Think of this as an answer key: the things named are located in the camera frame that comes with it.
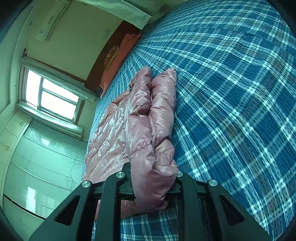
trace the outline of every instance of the air conditioner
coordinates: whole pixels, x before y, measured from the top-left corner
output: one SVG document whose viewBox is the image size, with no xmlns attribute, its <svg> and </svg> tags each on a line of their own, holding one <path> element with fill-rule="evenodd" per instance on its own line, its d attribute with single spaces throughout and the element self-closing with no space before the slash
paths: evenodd
<svg viewBox="0 0 296 241">
<path fill-rule="evenodd" d="M 70 5 L 68 0 L 56 0 L 40 26 L 36 38 L 40 41 L 49 40 L 59 19 Z"/>
</svg>

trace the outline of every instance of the white fabric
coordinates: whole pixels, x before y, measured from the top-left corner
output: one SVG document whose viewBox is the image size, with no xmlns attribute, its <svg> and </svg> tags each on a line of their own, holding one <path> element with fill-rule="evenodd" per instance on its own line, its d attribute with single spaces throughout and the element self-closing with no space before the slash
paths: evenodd
<svg viewBox="0 0 296 241">
<path fill-rule="evenodd" d="M 160 8 L 165 5 L 161 0 L 79 0 L 80 2 L 100 8 L 109 12 L 133 25 L 139 29 L 143 29 L 151 19 L 150 14 L 156 13 Z"/>
<path fill-rule="evenodd" d="M 84 84 L 80 83 L 79 81 L 27 56 L 21 58 L 20 63 L 26 68 L 41 75 L 44 79 L 47 79 L 56 85 L 70 91 L 86 102 L 95 102 L 96 95 L 85 88 Z"/>
<path fill-rule="evenodd" d="M 76 137 L 78 139 L 81 139 L 83 128 L 78 127 L 77 125 L 74 125 L 72 123 L 60 120 L 58 118 L 55 118 L 51 115 L 48 115 L 47 113 L 44 113 L 40 110 L 37 110 L 30 105 L 20 101 L 17 104 L 17 107 L 27 113 L 28 115 L 32 116 L 34 119 L 51 126 L 52 128 L 59 130 L 65 134 L 68 134 L 70 136 Z"/>
</svg>

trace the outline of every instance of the checkered blanket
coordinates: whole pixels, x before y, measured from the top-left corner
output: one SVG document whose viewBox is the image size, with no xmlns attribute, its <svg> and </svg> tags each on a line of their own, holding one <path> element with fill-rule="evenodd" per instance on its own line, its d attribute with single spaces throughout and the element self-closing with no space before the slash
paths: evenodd
<svg viewBox="0 0 296 241">
<path fill-rule="evenodd" d="M 179 169 L 216 179 L 275 240 L 296 212 L 296 40 L 264 0 L 188 1 L 148 26 L 96 109 L 143 66 L 177 70 Z M 121 221 L 122 240 L 178 240 L 178 211 Z"/>
</svg>

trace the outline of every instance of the triangular cutout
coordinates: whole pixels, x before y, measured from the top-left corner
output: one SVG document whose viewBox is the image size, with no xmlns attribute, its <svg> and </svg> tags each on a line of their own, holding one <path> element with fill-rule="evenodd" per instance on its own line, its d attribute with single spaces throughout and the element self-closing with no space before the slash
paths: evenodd
<svg viewBox="0 0 296 241">
<path fill-rule="evenodd" d="M 241 213 L 224 196 L 220 195 L 219 198 L 229 225 L 235 225 L 244 221 Z"/>
<path fill-rule="evenodd" d="M 76 196 L 55 219 L 56 222 L 70 226 L 79 203 L 80 196 Z"/>
</svg>

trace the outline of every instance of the metal bolt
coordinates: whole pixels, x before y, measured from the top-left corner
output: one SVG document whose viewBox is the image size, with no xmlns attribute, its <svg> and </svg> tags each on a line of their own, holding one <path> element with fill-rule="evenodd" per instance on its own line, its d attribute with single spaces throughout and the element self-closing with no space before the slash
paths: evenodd
<svg viewBox="0 0 296 241">
<path fill-rule="evenodd" d="M 124 172 L 118 172 L 116 173 L 116 177 L 123 178 L 126 174 Z"/>
<path fill-rule="evenodd" d="M 215 187 L 218 185 L 218 182 L 216 180 L 209 180 L 209 184 L 212 186 L 212 187 Z"/>
<path fill-rule="evenodd" d="M 90 181 L 84 181 L 83 183 L 81 183 L 81 186 L 83 186 L 84 188 L 88 188 L 91 185 Z"/>
<path fill-rule="evenodd" d="M 183 176 L 183 172 L 178 172 L 178 175 L 177 175 L 177 177 L 182 177 Z"/>
</svg>

